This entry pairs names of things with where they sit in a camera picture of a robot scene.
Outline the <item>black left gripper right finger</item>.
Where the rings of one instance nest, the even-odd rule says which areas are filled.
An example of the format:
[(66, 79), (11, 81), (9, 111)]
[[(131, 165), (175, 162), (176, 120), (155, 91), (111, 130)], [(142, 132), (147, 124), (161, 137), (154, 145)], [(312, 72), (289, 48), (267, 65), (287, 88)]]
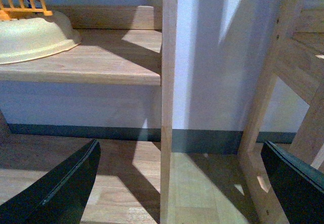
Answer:
[(270, 141), (261, 157), (289, 223), (323, 223), (323, 173)]

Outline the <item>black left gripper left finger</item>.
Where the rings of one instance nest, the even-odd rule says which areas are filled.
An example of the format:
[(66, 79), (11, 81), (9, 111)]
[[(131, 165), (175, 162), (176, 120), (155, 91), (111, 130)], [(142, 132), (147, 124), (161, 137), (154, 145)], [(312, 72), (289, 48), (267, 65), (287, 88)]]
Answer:
[(101, 148), (92, 140), (30, 187), (1, 205), (1, 223), (80, 223)]

